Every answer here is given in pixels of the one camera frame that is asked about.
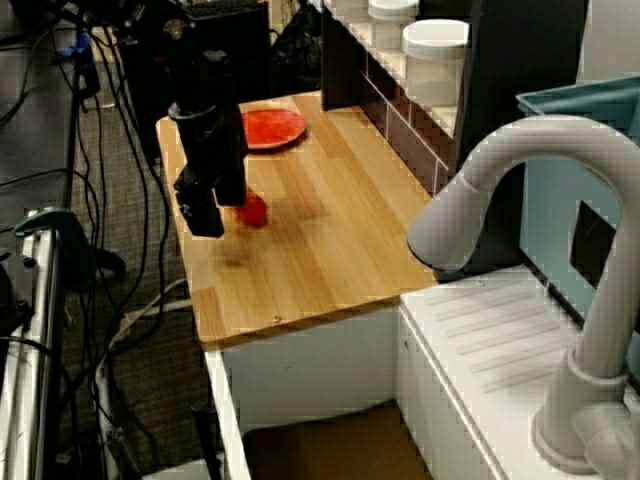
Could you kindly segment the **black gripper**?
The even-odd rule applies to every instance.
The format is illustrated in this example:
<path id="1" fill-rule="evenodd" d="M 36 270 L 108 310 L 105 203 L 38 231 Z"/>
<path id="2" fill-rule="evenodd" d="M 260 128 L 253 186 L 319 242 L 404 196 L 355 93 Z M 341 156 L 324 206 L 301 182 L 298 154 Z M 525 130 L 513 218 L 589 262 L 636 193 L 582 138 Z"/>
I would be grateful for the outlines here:
<path id="1" fill-rule="evenodd" d="M 246 139 L 239 107 L 222 102 L 188 113 L 173 103 L 168 114 L 186 158 L 174 182 L 179 211 L 192 235 L 220 238 L 224 226 L 216 201 L 221 206 L 243 206 L 246 201 Z M 216 181 L 216 200 L 211 181 Z"/>

